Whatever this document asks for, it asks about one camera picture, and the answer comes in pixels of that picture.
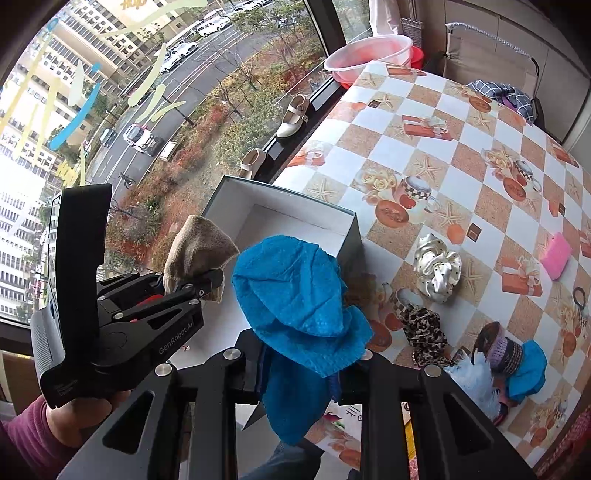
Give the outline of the left hand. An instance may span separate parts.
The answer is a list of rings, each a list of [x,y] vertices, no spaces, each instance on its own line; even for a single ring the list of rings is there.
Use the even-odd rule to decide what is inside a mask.
[[[130,393],[127,390],[116,393],[109,399],[82,398],[55,409],[47,407],[45,416],[48,427],[61,444],[79,448]]]

